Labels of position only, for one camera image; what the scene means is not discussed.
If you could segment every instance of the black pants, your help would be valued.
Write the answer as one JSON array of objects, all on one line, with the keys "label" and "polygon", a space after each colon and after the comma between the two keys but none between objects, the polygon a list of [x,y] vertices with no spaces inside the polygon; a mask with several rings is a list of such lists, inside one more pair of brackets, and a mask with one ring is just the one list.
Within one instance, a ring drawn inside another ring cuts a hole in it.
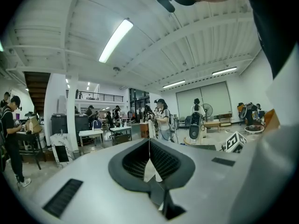
[{"label": "black pants", "polygon": [[23,182],[23,163],[19,153],[18,143],[16,141],[7,141],[5,142],[4,146],[10,157],[11,167],[14,171],[14,174],[17,175],[18,181]]},{"label": "black pants", "polygon": [[248,126],[253,125],[252,110],[247,110],[245,117],[248,121]]}]

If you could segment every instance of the staircase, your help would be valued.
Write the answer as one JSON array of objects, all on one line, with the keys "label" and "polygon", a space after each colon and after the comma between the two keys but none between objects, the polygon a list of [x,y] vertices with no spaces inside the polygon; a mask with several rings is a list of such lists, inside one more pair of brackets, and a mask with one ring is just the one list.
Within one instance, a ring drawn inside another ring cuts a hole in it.
[{"label": "staircase", "polygon": [[50,73],[24,72],[26,86],[34,105],[35,112],[43,116],[46,90]]}]

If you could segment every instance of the ceiling light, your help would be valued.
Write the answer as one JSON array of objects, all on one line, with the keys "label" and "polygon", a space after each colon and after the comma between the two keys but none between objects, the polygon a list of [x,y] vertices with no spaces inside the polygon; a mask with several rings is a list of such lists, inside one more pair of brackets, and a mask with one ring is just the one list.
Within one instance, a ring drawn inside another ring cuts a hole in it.
[{"label": "ceiling light", "polygon": [[127,32],[133,27],[133,24],[128,20],[123,20],[116,31],[111,36],[110,40],[108,41],[106,47],[104,48],[99,62],[106,63],[108,58],[110,57],[111,53],[114,51],[115,47],[118,43],[122,40],[122,38],[127,34]]},{"label": "ceiling light", "polygon": [[182,80],[182,81],[179,81],[179,82],[176,82],[176,83],[173,83],[173,84],[165,85],[165,86],[163,86],[163,88],[168,88],[168,87],[174,86],[176,84],[181,84],[181,83],[185,83],[185,80]]},{"label": "ceiling light", "polygon": [[218,74],[221,74],[221,73],[224,73],[224,72],[229,72],[229,71],[232,71],[232,70],[235,70],[237,69],[236,67],[232,67],[232,68],[228,68],[228,69],[224,69],[224,70],[220,70],[220,71],[216,71],[216,72],[213,72],[212,73],[212,76],[213,75],[218,75]]},{"label": "ceiling light", "polygon": [[4,51],[3,47],[2,47],[2,44],[1,44],[1,41],[0,41],[0,51]]}]

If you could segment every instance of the white shoe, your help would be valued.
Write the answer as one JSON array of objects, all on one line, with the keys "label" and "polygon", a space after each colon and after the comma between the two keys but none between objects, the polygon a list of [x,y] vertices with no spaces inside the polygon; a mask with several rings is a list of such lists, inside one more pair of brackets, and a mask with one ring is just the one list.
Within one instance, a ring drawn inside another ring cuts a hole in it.
[{"label": "white shoe", "polygon": [[31,179],[27,178],[27,179],[24,180],[24,182],[20,182],[20,184],[24,188],[24,187],[28,186],[29,184],[31,184]]}]

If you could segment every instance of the electric fan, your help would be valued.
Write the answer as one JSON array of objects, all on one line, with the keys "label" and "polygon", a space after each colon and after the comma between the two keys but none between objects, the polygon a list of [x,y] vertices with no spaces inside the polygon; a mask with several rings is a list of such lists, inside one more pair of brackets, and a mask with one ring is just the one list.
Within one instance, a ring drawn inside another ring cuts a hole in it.
[{"label": "electric fan", "polygon": [[206,113],[206,122],[207,122],[207,118],[210,117],[213,113],[213,108],[209,104],[202,104],[201,107],[204,108],[204,111]]}]

